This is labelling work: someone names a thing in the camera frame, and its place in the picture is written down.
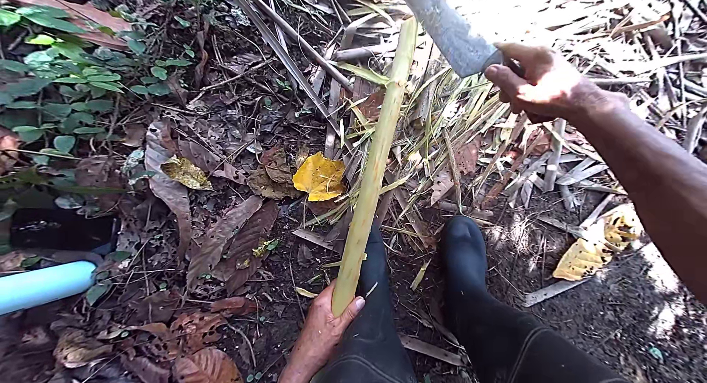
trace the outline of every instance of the machete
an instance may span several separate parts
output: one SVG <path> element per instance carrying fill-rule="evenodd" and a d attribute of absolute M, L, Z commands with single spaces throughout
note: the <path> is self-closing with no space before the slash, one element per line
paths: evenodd
<path fill-rule="evenodd" d="M 500 50 L 475 32 L 469 22 L 446 1 L 404 1 L 460 77 L 483 72 L 491 64 L 503 63 Z M 511 64 L 510 68 L 513 71 L 520 69 L 516 64 Z"/>

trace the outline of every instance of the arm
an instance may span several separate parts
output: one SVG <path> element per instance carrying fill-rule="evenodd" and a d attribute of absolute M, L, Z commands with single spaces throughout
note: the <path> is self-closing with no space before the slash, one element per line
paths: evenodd
<path fill-rule="evenodd" d="M 546 48 L 499 48 L 527 70 L 527 80 L 492 65 L 514 112 L 562 117 L 602 155 L 636 206 L 651 240 L 685 285 L 707 301 L 707 166 L 629 109 L 623 94 L 604 91 Z"/>
<path fill-rule="evenodd" d="M 363 297 L 357 297 L 339 318 L 334 317 L 331 312 L 331 294 L 335 284 L 336 280 L 333 280 L 331 285 L 312 301 L 305 326 L 295 342 L 278 383 L 309 383 L 319 369 L 326 365 L 344 331 L 366 304 Z"/>

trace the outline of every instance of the peeled stalk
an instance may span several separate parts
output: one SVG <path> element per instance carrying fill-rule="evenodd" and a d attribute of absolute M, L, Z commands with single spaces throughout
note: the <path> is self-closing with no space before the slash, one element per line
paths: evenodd
<path fill-rule="evenodd" d="M 373 134 L 366 167 L 363 170 L 356 210 L 349 226 L 339 278 L 331 299 L 331 310 L 335 316 L 340 316 L 344 312 L 356 294 L 360 264 L 363 261 L 363 253 L 366 251 L 370 226 L 373 224 L 376 214 L 385 162 L 390 152 L 390 144 L 393 142 L 395 126 L 400 117 L 400 105 L 405 95 L 407 78 L 410 75 L 416 38 L 417 21 L 411 17 L 400 27 L 400 41 L 395 50 L 395 58 L 390 70 L 390 81 L 386 86 L 376 132 Z"/>

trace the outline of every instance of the pvc pipe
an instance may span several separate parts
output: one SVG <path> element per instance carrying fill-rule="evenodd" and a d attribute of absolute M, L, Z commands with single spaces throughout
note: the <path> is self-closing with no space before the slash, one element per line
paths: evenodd
<path fill-rule="evenodd" d="M 93 285 L 95 264 L 74 261 L 0 278 L 0 315 L 77 295 Z"/>

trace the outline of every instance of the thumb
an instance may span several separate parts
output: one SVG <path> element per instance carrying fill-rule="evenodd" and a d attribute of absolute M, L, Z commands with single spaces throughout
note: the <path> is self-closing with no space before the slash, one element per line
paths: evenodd
<path fill-rule="evenodd" d="M 483 74 L 511 98 L 515 98 L 521 92 L 522 87 L 527 88 L 529 85 L 526 80 L 514 74 L 505 65 L 489 65 Z"/>
<path fill-rule="evenodd" d="M 356 315 L 358 315 L 358 312 L 364 305 L 366 305 L 366 300 L 361 296 L 355 298 L 351 303 L 349 303 L 349 306 L 344 310 L 344 313 L 341 314 L 340 317 L 341 325 L 344 329 L 351 323 L 351 321 L 354 320 L 354 318 L 356 318 Z"/>

